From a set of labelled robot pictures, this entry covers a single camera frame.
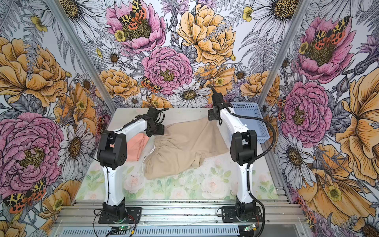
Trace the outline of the pink printed t-shirt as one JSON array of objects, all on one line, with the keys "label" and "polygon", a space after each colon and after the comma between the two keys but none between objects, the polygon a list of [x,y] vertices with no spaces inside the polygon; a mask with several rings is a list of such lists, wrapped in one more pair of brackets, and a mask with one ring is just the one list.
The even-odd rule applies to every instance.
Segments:
[{"label": "pink printed t-shirt", "polygon": [[149,137],[145,133],[138,133],[132,137],[127,143],[127,162],[139,161],[142,151],[145,149]]}]

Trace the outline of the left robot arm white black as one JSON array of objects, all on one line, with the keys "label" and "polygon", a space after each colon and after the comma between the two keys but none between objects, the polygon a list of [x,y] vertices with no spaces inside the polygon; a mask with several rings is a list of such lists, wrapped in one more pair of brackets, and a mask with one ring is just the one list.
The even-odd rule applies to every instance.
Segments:
[{"label": "left robot arm white black", "polygon": [[142,208],[125,207],[121,168],[127,161],[127,143],[137,134],[145,132],[148,137],[164,135],[164,111],[168,109],[149,108],[147,113],[121,128],[101,134],[96,160],[102,166],[105,177],[105,199],[100,209],[99,224],[138,224]]}]

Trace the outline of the beige drawstring garment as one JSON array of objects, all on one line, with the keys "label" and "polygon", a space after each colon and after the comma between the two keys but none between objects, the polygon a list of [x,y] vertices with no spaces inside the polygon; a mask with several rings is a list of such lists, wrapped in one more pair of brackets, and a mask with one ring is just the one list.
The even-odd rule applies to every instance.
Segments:
[{"label": "beige drawstring garment", "polygon": [[152,139],[144,160],[144,177],[148,180],[198,168],[205,159],[229,152],[218,123],[208,118],[170,124],[164,135]]}]

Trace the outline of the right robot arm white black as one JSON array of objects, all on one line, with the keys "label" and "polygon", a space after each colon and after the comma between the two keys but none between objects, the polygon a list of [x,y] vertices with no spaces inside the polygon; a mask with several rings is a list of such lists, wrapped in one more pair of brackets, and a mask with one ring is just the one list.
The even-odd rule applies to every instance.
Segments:
[{"label": "right robot arm white black", "polygon": [[251,191],[251,165],[258,159],[257,133],[243,124],[241,119],[262,121],[258,117],[242,116],[235,113],[232,104],[226,102],[221,93],[213,91],[213,109],[208,111],[209,120],[226,124],[232,134],[230,155],[239,171],[238,190],[235,206],[221,208],[224,223],[263,222],[264,212]]}]

